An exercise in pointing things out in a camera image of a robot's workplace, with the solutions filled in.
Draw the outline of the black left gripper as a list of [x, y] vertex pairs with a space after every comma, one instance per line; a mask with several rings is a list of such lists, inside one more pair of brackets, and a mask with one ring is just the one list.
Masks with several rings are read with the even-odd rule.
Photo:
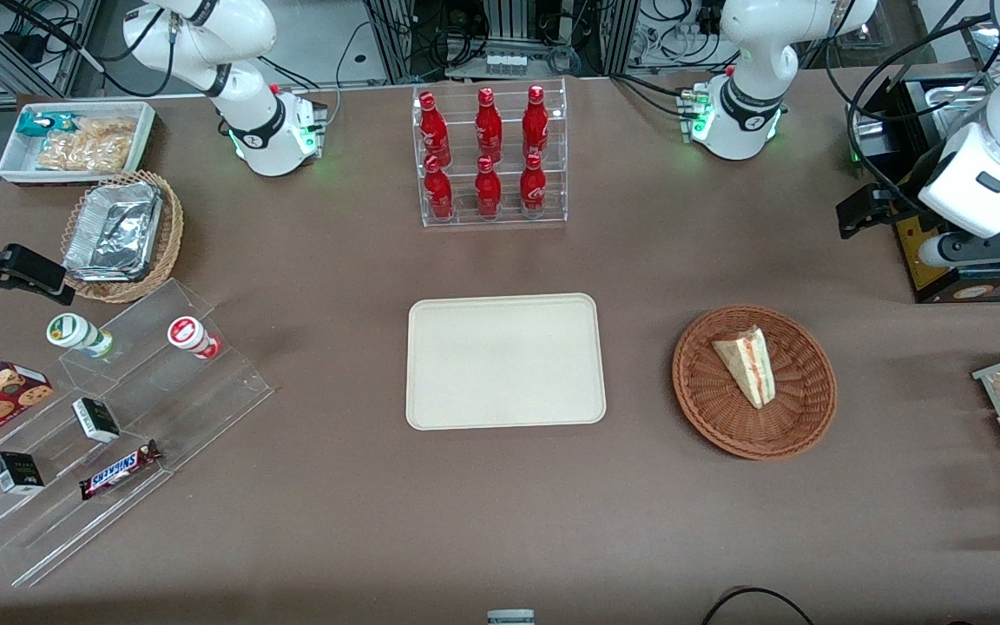
[[839, 236], [848, 240], [862, 230], [878, 225], [897, 224], [916, 217], [929, 221], [931, 213], [919, 201], [914, 201], [900, 188], [878, 183], [866, 183], [837, 205]]

